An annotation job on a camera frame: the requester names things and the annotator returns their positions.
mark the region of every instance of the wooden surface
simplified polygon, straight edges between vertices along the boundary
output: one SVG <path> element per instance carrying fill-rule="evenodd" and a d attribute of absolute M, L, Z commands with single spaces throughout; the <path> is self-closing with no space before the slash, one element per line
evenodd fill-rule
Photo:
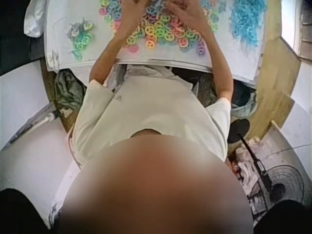
<path fill-rule="evenodd" d="M 249 118 L 251 129 L 246 138 L 262 138 L 271 120 L 282 127 L 294 101 L 290 98 L 301 61 L 281 37 L 281 1 L 268 0 L 266 44 L 257 82 L 258 109 Z M 237 144 L 229 145 L 232 152 Z"/>

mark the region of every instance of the white sheet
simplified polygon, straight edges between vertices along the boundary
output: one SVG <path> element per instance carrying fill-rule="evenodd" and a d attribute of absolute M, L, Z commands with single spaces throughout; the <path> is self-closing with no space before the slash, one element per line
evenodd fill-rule
<path fill-rule="evenodd" d="M 259 29 L 260 43 L 258 47 L 242 44 L 240 40 L 233 38 L 230 30 L 230 9 L 234 0 L 228 0 L 227 2 L 227 12 L 219 15 L 219 30 L 215 36 L 229 63 L 234 78 L 254 83 L 263 47 L 264 25 Z M 49 2 L 46 26 L 46 55 L 48 65 L 53 70 L 94 64 L 109 40 L 113 38 L 111 28 L 104 22 L 103 16 L 98 13 L 99 8 L 100 4 L 97 0 L 53 0 Z M 71 24 L 82 22 L 83 18 L 94 24 L 95 27 L 92 30 L 94 40 L 82 52 L 82 61 L 78 62 L 70 53 L 73 50 L 72 42 L 67 38 L 66 34 L 71 28 Z M 195 50 L 183 53 L 178 46 L 157 45 L 156 49 L 149 50 L 143 45 L 143 41 L 139 42 L 139 45 L 140 50 L 136 54 L 122 49 L 117 57 L 120 59 L 119 62 L 168 65 L 201 71 L 210 71 L 212 67 L 208 53 L 206 53 L 205 57 L 200 58 Z"/>

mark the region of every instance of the white t-shirt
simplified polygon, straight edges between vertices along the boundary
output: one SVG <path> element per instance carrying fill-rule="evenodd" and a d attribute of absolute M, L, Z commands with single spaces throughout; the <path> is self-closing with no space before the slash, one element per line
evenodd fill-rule
<path fill-rule="evenodd" d="M 225 98 L 204 108 L 192 85 L 165 67 L 131 66 L 115 94 L 90 82 L 74 128 L 76 159 L 84 166 L 104 148 L 153 129 L 201 144 L 225 161 L 230 111 Z"/>

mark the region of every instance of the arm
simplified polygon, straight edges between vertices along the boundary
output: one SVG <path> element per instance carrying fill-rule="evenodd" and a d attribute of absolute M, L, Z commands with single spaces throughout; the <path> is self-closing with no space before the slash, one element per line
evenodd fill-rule
<path fill-rule="evenodd" d="M 121 4 L 121 23 L 116 35 L 106 46 L 95 62 L 89 77 L 89 82 L 96 80 L 104 84 L 126 39 L 137 28 L 148 0 L 123 0 Z"/>
<path fill-rule="evenodd" d="M 211 32 L 206 17 L 199 5 L 199 0 L 167 0 L 167 8 L 175 13 L 188 27 L 198 31 L 205 40 L 213 66 L 214 83 L 218 98 L 226 98 L 231 102 L 234 83 L 227 61 Z M 186 6 L 185 10 L 178 5 Z"/>

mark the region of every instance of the plastic bag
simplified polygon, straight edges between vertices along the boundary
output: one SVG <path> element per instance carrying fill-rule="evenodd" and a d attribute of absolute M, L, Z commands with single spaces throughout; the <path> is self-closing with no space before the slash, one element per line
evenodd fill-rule
<path fill-rule="evenodd" d="M 31 0 L 25 14 L 24 34 L 38 38 L 44 30 L 46 0 Z"/>

